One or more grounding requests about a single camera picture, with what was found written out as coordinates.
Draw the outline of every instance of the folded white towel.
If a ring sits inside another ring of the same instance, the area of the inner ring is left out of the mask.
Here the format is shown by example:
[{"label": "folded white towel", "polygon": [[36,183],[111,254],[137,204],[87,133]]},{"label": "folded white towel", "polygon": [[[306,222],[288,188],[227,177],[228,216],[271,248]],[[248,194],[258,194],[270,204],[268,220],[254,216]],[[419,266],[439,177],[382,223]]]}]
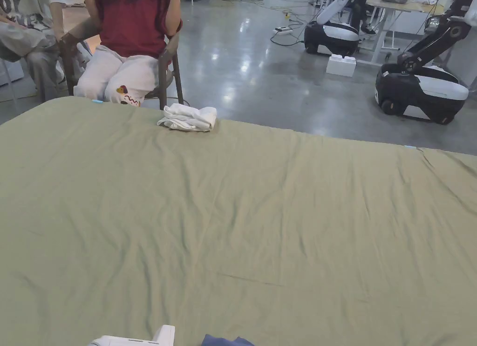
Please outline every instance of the folded white towel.
[{"label": "folded white towel", "polygon": [[216,119],[217,110],[210,106],[199,110],[174,103],[171,107],[164,107],[164,117],[157,124],[184,131],[210,131]]}]

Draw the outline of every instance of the reflective floor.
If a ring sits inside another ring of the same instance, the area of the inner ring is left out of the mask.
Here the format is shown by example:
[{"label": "reflective floor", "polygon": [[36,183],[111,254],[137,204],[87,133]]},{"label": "reflective floor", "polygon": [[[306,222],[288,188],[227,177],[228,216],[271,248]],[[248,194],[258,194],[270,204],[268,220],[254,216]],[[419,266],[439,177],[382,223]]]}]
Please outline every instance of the reflective floor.
[{"label": "reflective floor", "polygon": [[[298,2],[264,0],[263,4],[295,6],[296,13],[310,14],[303,19],[313,16],[314,8],[306,0],[292,1]],[[384,115],[374,101],[377,68],[358,65],[351,78],[327,74],[327,57],[305,53],[303,44],[280,47],[270,42],[272,30],[286,21],[280,10],[265,7],[245,1],[201,0],[194,7],[182,3],[179,65],[184,97],[192,106],[214,106],[222,119],[477,155],[474,100],[469,99],[448,126]],[[295,41],[292,36],[275,39],[283,44]],[[369,58],[362,52],[357,56]],[[168,92],[176,95],[174,85]],[[23,110],[30,104],[34,102],[25,103]],[[145,103],[157,105],[157,101]],[[0,103],[0,122],[11,119],[12,111],[11,103]]]}]

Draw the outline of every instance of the mobile robot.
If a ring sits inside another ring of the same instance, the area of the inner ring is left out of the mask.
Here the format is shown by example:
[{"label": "mobile robot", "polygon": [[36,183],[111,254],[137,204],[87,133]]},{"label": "mobile robot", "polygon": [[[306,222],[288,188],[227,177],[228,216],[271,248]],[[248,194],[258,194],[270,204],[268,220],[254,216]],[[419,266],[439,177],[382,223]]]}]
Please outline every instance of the mobile robot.
[{"label": "mobile robot", "polygon": [[454,75],[424,65],[463,40],[474,26],[477,26],[477,0],[454,0],[449,11],[439,17],[435,32],[400,54],[397,64],[381,66],[375,98],[383,112],[403,115],[408,106],[416,106],[438,124],[453,121],[469,90]]}]

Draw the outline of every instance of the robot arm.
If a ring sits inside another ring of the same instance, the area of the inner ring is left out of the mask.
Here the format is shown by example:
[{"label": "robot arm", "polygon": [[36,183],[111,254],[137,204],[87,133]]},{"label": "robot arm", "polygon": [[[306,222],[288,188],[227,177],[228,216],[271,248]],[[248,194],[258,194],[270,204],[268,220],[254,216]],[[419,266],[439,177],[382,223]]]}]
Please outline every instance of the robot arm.
[{"label": "robot arm", "polygon": [[477,26],[477,0],[454,0],[450,10],[440,17],[437,30],[399,55],[397,63],[413,73],[463,40],[473,26]]},{"label": "robot arm", "polygon": [[341,12],[344,6],[350,0],[335,0],[329,6],[321,11],[321,13],[316,17],[316,23],[319,25],[324,25],[326,22],[330,21],[332,17]]}]

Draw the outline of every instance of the white pants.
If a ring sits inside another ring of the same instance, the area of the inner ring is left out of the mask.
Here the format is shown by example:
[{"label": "white pants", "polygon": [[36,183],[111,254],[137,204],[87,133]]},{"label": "white pants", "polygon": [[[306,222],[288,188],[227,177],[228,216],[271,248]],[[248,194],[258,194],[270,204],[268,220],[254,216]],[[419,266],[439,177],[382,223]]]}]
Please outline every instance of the white pants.
[{"label": "white pants", "polygon": [[147,55],[124,58],[99,45],[74,94],[92,100],[141,106],[144,96],[158,85],[156,58]]}]

